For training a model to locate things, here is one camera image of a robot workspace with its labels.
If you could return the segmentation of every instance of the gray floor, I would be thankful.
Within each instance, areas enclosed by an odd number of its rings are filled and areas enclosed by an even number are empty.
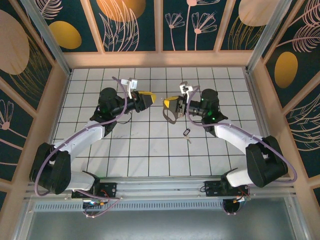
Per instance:
[[[283,199],[253,199],[237,215],[221,209],[35,212],[29,240],[294,240]]]

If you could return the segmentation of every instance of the dark teal wallpaper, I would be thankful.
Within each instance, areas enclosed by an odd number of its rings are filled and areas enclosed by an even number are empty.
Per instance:
[[[320,71],[319,44],[320,4],[306,0],[266,63],[282,107]]]
[[[313,189],[313,192],[320,206],[320,187]]]
[[[320,84],[286,115],[309,178],[320,174]]]
[[[6,195],[7,195],[6,192],[0,191],[0,212],[1,212],[2,206],[4,205]]]
[[[106,52],[155,51],[154,0],[90,0]]]
[[[164,0],[163,50],[214,49],[225,0]]]
[[[272,39],[270,40],[268,46],[266,46],[263,54],[262,54],[262,57],[264,58],[267,54],[267,52],[269,51],[271,45],[273,44],[274,42],[274,39],[276,38],[276,36],[278,35],[278,33],[280,32],[282,26],[284,25],[285,21],[287,20],[290,12],[292,11],[292,8],[295,6],[295,4],[297,3],[298,0],[292,0],[291,4],[290,4],[290,7],[289,7],[289,10],[287,11],[287,13],[285,14],[284,18],[282,19],[281,23],[279,24],[277,30],[275,31]]]
[[[52,66],[8,0],[0,6],[0,78],[34,109]]]
[[[11,181],[33,118],[0,90],[0,179]]]
[[[35,0],[61,50],[97,52],[80,0]]]
[[[239,5],[241,1],[236,0],[235,2],[221,50],[253,50],[265,28],[264,25],[249,26],[240,20]]]

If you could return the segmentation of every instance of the small key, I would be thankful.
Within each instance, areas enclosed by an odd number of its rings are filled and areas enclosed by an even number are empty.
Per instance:
[[[187,140],[187,141],[191,144],[191,141],[190,141],[189,136],[188,136],[189,133],[190,133],[190,129],[187,128],[187,129],[183,132],[183,136],[184,136],[184,139]]]
[[[191,141],[190,141],[190,138],[188,135],[184,136],[184,139],[187,140],[191,144]]]

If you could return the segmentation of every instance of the white tiled floor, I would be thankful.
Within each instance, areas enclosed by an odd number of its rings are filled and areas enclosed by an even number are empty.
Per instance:
[[[154,92],[157,100],[145,111],[133,111],[130,122],[117,124],[104,139],[85,149],[72,162],[72,169],[99,177],[216,176],[246,164],[244,155],[223,139],[206,134],[185,117],[175,125],[169,124],[162,113],[163,100],[181,95],[179,84],[188,81],[200,85],[201,90],[217,90],[221,112],[237,126],[259,135],[240,67],[75,69],[54,142],[69,137],[86,124],[102,89],[111,87],[123,96],[112,77],[138,79],[138,90]],[[194,100],[200,98],[197,93]],[[129,114],[124,115],[120,122],[129,119]],[[183,138],[186,128],[191,130],[191,143]]]

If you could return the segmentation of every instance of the yellow oval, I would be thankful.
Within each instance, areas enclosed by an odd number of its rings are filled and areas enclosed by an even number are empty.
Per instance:
[[[275,83],[282,89],[289,87],[298,71],[297,57],[289,52],[283,52],[277,59],[274,68]]]
[[[117,22],[128,22],[132,18],[126,13],[131,9],[135,18],[139,18],[146,9],[146,0],[96,0],[101,11],[109,18]]]
[[[247,26],[264,26],[269,22],[280,1],[282,0],[241,0],[239,18]]]
[[[28,35],[10,14],[0,10],[0,69],[7,74],[22,73],[29,62]]]
[[[82,39],[78,30],[66,21],[54,21],[49,28],[59,46],[65,49],[80,47]]]

